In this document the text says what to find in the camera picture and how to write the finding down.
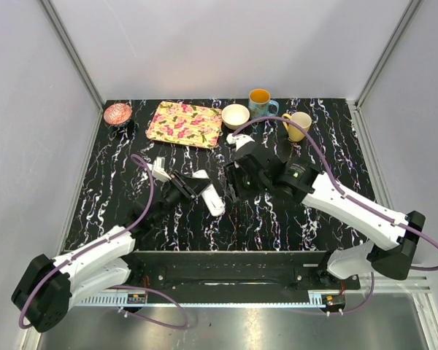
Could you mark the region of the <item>white remote control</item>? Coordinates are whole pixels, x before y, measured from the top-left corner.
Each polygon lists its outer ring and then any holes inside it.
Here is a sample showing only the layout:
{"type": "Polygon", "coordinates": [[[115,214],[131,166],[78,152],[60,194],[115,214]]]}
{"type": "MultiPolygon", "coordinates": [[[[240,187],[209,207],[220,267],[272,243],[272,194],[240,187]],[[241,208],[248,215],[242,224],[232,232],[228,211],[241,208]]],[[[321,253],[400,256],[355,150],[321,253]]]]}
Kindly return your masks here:
{"type": "MultiPolygon", "coordinates": [[[[192,174],[194,179],[210,179],[207,172],[202,169],[192,174]]],[[[210,182],[209,186],[201,193],[210,214],[214,217],[223,215],[226,211],[226,205],[223,199],[218,195],[214,185],[210,182]]]]}

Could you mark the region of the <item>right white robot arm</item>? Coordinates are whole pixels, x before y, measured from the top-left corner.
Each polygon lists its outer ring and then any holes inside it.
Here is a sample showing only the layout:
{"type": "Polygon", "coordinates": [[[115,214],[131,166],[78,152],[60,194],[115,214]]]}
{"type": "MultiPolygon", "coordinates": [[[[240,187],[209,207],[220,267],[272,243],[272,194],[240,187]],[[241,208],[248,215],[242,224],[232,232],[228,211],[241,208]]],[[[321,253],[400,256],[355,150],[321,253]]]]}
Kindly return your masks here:
{"type": "Polygon", "coordinates": [[[317,272],[321,286],[333,289],[352,275],[374,271],[393,280],[407,278],[426,221],[420,212],[395,212],[344,186],[335,187],[326,172],[297,157],[282,162],[259,151],[240,154],[226,165],[225,174],[236,200],[268,192],[323,211],[367,237],[362,245],[324,257],[317,272]]]}

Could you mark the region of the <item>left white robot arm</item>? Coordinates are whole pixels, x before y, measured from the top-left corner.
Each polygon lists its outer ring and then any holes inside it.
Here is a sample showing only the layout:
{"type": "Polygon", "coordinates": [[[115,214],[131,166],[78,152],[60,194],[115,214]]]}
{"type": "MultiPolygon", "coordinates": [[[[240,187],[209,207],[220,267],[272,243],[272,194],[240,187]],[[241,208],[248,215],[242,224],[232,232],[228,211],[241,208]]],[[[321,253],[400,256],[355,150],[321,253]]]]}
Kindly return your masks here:
{"type": "Polygon", "coordinates": [[[132,214],[100,238],[70,253],[35,257],[12,293],[20,326],[44,333],[84,299],[115,285],[138,287],[143,270],[133,257],[164,217],[186,200],[198,198],[211,184],[206,171],[192,176],[170,173],[157,200],[148,198],[141,214],[132,214]]]}

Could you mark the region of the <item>cream ceramic bowl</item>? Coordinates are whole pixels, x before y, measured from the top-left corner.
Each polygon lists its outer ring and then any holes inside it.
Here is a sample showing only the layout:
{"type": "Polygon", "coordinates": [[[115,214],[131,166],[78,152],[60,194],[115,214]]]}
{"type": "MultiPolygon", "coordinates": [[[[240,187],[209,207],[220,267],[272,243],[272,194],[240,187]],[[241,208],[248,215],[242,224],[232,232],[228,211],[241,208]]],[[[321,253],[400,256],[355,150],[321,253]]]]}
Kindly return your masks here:
{"type": "Polygon", "coordinates": [[[250,112],[241,104],[230,104],[222,110],[221,117],[223,124],[235,131],[250,119],[250,112]]]}

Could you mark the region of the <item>floral rectangular tray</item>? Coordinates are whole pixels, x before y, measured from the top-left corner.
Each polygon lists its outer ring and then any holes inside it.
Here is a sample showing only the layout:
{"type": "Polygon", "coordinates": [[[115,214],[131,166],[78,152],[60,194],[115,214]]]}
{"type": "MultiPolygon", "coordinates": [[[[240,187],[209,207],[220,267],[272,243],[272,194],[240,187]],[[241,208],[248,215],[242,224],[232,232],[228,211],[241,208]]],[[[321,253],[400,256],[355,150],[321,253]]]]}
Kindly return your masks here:
{"type": "Polygon", "coordinates": [[[222,128],[222,110],[162,101],[146,131],[153,141],[212,149],[222,128]]]}

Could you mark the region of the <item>blue butterfly mug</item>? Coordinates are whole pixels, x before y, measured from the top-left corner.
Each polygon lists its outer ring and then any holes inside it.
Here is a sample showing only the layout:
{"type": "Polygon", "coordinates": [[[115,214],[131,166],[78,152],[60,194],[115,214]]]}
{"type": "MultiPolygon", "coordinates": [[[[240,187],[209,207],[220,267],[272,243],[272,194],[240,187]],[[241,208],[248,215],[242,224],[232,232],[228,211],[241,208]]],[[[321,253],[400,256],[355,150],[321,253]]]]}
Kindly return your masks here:
{"type": "Polygon", "coordinates": [[[271,99],[271,95],[267,90],[258,88],[250,92],[248,97],[248,109],[251,119],[265,116],[276,117],[279,108],[279,103],[271,99]]]}

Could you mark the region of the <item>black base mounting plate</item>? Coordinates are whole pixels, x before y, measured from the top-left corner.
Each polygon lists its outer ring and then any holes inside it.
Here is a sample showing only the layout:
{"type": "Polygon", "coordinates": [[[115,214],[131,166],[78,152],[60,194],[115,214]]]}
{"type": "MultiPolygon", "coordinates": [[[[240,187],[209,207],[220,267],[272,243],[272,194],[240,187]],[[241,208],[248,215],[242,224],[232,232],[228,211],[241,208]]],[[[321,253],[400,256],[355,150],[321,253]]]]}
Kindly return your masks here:
{"type": "Polygon", "coordinates": [[[357,290],[356,275],[345,280],[319,275],[325,252],[134,252],[139,263],[124,283],[149,288],[146,303],[159,292],[184,306],[293,306],[310,304],[309,293],[357,290]]]}

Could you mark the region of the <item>red patterned small bowl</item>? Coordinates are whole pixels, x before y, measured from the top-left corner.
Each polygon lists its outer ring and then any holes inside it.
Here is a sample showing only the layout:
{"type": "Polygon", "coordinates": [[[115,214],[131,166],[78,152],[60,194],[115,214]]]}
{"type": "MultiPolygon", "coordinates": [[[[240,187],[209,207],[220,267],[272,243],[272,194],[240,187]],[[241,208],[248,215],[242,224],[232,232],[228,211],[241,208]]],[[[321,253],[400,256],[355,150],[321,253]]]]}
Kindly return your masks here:
{"type": "Polygon", "coordinates": [[[116,103],[109,106],[103,113],[105,123],[119,127],[128,123],[131,119],[132,107],[126,103],[116,103]]]}

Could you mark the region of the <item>left aluminium frame post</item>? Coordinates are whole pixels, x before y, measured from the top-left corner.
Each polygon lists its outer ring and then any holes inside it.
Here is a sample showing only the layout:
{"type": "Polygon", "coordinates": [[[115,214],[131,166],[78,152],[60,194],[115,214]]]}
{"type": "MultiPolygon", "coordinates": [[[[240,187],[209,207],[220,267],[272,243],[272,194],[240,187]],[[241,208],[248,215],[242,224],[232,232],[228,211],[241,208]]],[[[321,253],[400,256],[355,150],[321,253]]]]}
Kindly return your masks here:
{"type": "Polygon", "coordinates": [[[57,9],[54,4],[50,0],[38,0],[37,1],[41,8],[44,11],[47,19],[50,22],[56,36],[58,37],[61,45],[63,46],[67,56],[74,69],[76,70],[81,82],[85,86],[89,96],[91,97],[92,102],[96,105],[98,110],[101,112],[104,106],[104,99],[101,97],[101,94],[96,88],[88,70],[85,67],[85,64],[82,61],[79,53],[77,52],[77,48],[74,46],[74,43],[66,30],[64,22],[62,21],[60,15],[58,14],[57,9]]]}

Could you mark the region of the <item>aluminium frame post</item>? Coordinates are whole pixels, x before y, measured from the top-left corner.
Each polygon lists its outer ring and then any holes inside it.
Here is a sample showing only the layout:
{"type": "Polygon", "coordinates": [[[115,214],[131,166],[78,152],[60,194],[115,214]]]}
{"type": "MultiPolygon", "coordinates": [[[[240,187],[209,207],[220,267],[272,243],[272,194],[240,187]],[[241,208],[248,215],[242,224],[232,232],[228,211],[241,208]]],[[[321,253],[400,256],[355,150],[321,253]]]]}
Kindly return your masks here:
{"type": "Polygon", "coordinates": [[[421,8],[423,4],[423,0],[410,0],[403,11],[398,23],[393,30],[388,42],[383,48],[383,51],[378,58],[372,72],[370,73],[368,80],[364,84],[361,92],[359,93],[357,99],[354,101],[354,105],[357,110],[361,110],[364,102],[368,98],[372,88],[376,84],[378,78],[383,72],[386,64],[389,62],[391,56],[393,55],[394,50],[397,48],[398,44],[402,40],[405,32],[409,28],[411,22],[416,16],[418,10],[421,8]]]}
{"type": "Polygon", "coordinates": [[[98,110],[101,112],[104,106],[104,99],[101,97],[101,94],[96,88],[88,70],[85,67],[85,64],[82,61],[79,53],[77,52],[77,48],[74,46],[74,43],[66,30],[64,22],[62,21],[60,15],[58,14],[57,9],[54,4],[50,0],[38,0],[37,1],[41,8],[44,11],[47,19],[50,22],[56,36],[58,37],[61,45],[63,46],[67,56],[74,69],[76,70],[81,82],[85,86],[89,96],[91,97],[92,102],[96,105],[98,110]]]}

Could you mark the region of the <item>right aluminium frame post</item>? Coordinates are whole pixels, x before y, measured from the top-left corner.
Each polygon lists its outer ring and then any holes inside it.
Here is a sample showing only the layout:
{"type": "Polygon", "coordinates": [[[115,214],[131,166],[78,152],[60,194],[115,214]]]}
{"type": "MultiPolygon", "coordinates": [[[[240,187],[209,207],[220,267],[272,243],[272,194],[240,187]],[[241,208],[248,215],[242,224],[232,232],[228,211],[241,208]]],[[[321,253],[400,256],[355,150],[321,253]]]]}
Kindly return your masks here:
{"type": "Polygon", "coordinates": [[[410,0],[403,11],[398,23],[393,30],[388,42],[383,48],[383,51],[378,58],[372,72],[370,73],[368,80],[364,84],[361,92],[359,93],[357,99],[354,101],[354,105],[357,110],[361,110],[364,102],[368,98],[372,88],[376,84],[378,78],[383,72],[386,64],[389,62],[391,56],[393,55],[394,50],[397,48],[398,44],[402,40],[405,32],[409,28],[411,22],[416,16],[418,10],[421,8],[423,4],[423,0],[410,0]]]}

